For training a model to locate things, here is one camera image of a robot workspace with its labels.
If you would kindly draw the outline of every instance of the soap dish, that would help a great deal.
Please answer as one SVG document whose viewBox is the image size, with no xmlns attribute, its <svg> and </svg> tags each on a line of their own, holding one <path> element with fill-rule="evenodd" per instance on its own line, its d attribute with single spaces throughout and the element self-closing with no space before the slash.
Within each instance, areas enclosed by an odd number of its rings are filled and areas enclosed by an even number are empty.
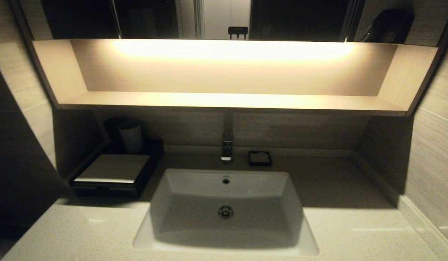
<svg viewBox="0 0 448 261">
<path fill-rule="evenodd" d="M 271 166 L 272 160 L 269 152 L 248 152 L 250 166 Z"/>
</svg>

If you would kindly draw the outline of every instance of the sink basin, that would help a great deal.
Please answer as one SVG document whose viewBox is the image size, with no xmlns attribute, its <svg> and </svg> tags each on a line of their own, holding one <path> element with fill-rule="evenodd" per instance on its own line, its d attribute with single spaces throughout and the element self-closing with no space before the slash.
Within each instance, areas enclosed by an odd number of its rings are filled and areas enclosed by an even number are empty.
<svg viewBox="0 0 448 261">
<path fill-rule="evenodd" d="M 166 170 L 133 246 L 238 254 L 319 254 L 285 172 Z"/>
</svg>

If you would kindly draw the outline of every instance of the faucet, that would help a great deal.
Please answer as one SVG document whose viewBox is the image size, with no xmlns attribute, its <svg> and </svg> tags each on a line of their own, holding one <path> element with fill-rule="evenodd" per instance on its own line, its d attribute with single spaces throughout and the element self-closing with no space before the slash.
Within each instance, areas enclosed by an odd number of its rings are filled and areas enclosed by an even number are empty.
<svg viewBox="0 0 448 261">
<path fill-rule="evenodd" d="M 223 147 L 221 160 L 224 164 L 232 163 L 232 144 L 234 143 L 234 136 L 232 132 L 223 133 Z"/>
</svg>

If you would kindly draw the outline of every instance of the baseboard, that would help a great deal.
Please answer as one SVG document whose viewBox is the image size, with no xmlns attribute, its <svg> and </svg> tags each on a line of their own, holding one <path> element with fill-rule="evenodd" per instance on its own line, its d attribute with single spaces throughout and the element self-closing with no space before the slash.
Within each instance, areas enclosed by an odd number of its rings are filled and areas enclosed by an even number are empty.
<svg viewBox="0 0 448 261">
<path fill-rule="evenodd" d="M 448 260 L 448 239 L 440 230 L 424 215 L 420 209 L 406 196 L 400 195 L 398 189 L 360 154 L 352 152 L 350 157 L 353 162 L 382 190 L 393 203 L 401 215 L 416 230 L 421 238 L 442 261 Z"/>
<path fill-rule="evenodd" d="M 219 146 L 164 145 L 166 153 L 220 154 Z M 270 152 L 271 156 L 295 157 L 350 157 L 353 150 L 305 149 L 305 148 L 268 148 L 268 147 L 234 147 L 234 155 L 247 155 L 250 150 Z"/>
</svg>

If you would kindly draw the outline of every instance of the white sink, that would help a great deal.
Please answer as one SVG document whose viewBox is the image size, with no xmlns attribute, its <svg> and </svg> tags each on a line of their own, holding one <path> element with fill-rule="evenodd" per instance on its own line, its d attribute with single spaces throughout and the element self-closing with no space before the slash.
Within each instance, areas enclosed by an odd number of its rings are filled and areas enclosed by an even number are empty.
<svg viewBox="0 0 448 261">
<path fill-rule="evenodd" d="M 285 172 L 166 170 L 133 246 L 237 254 L 319 254 Z"/>
</svg>

